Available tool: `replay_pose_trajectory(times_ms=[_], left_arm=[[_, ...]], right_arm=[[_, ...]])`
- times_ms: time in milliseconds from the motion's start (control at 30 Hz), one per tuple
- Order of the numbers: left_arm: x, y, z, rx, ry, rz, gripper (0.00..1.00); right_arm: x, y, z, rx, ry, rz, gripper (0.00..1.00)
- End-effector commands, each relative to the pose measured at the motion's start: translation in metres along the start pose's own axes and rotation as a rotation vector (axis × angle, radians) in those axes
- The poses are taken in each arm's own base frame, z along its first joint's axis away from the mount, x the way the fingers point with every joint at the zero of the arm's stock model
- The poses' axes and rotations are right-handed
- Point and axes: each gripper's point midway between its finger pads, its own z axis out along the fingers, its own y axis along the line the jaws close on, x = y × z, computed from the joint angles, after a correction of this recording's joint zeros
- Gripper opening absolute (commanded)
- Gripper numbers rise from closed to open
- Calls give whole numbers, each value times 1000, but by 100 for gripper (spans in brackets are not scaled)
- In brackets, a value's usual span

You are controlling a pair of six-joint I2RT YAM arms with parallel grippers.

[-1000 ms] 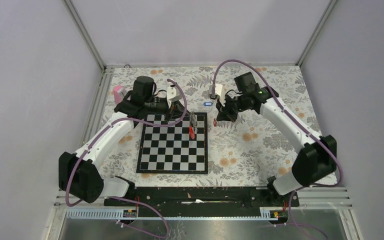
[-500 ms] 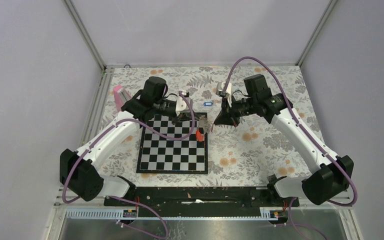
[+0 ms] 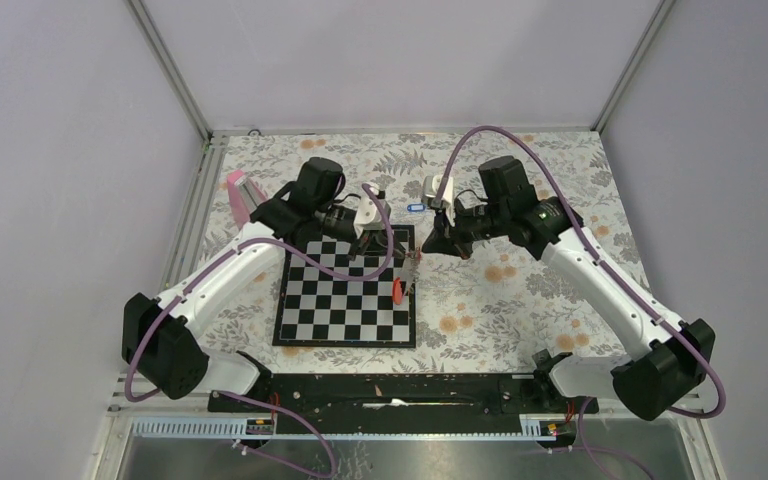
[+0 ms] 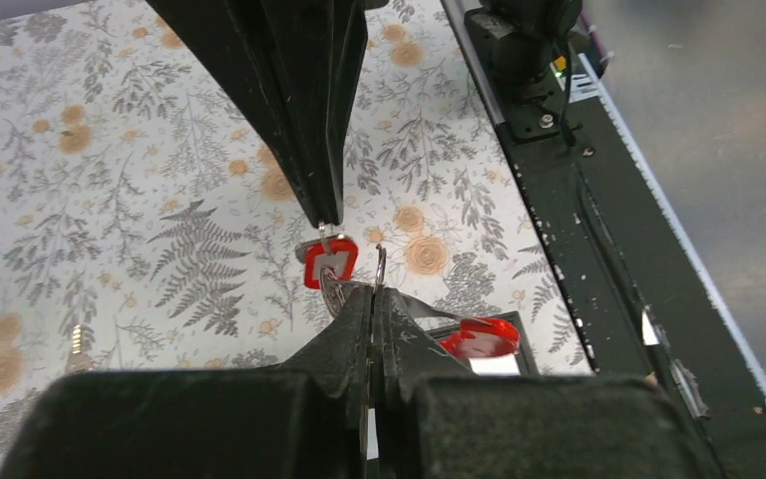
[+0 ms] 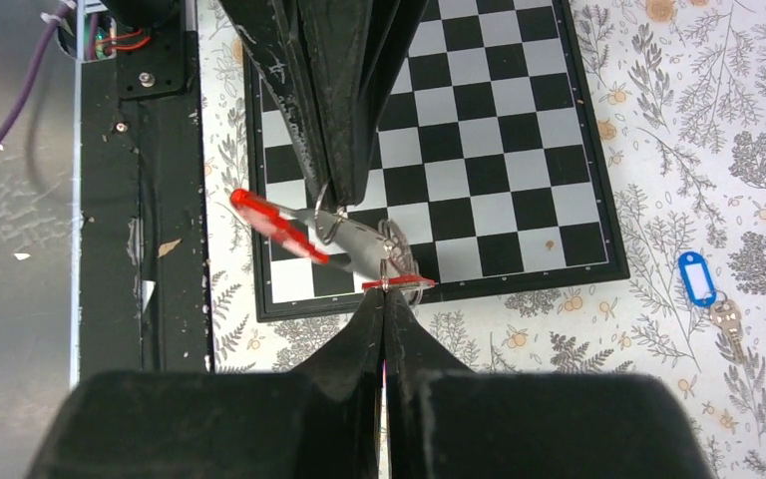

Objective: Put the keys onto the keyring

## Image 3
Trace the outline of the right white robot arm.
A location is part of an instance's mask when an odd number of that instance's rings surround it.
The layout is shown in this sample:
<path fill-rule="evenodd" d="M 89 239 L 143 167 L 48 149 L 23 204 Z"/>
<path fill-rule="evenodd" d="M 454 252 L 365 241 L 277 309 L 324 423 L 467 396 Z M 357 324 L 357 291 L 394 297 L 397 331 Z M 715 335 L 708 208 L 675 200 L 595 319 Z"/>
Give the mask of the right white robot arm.
<path fill-rule="evenodd" d="M 453 182 L 428 176 L 422 202 L 434 210 L 425 254 L 468 259 L 477 241 L 505 237 L 570 282 L 620 341 L 616 356 L 535 356 L 535 402 L 557 412 L 573 397 L 620 401 L 652 421 L 707 377 L 716 334 L 703 319 L 687 322 L 657 301 L 607 255 L 581 217 L 556 197 L 540 199 L 521 161 L 503 156 L 481 164 L 485 200 L 466 207 Z"/>

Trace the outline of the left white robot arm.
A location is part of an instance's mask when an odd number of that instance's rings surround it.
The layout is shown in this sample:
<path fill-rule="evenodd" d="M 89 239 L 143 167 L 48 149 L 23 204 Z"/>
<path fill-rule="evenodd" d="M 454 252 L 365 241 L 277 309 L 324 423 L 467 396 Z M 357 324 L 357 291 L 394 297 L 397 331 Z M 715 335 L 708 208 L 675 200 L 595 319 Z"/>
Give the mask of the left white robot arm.
<path fill-rule="evenodd" d="M 243 353 L 203 348 L 198 340 L 243 287 L 287 255 L 342 281 L 368 281 L 383 273 L 378 267 L 350 275 L 324 266 L 303 251 L 317 236 L 348 242 L 351 254 L 377 254 L 385 263 L 404 256 L 385 190 L 364 183 L 357 206 L 348 208 L 340 196 L 346 184 L 340 164 L 310 158 L 295 180 L 257 204 L 239 233 L 206 264 L 154 297 L 137 293 L 129 299 L 122 338 L 125 398 L 137 403 L 163 394 L 177 400 L 206 389 L 231 394 L 248 411 L 264 407 L 271 387 L 254 361 Z"/>

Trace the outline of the keyring with red fob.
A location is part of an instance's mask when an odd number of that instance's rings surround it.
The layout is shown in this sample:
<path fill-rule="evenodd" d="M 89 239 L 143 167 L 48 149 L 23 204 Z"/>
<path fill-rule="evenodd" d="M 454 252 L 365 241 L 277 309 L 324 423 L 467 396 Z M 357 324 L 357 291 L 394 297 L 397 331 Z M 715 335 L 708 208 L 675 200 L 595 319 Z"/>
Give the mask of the keyring with red fob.
<path fill-rule="evenodd" d="M 391 298 L 395 305 L 401 305 L 412 291 L 420 261 L 408 260 L 394 273 Z"/>

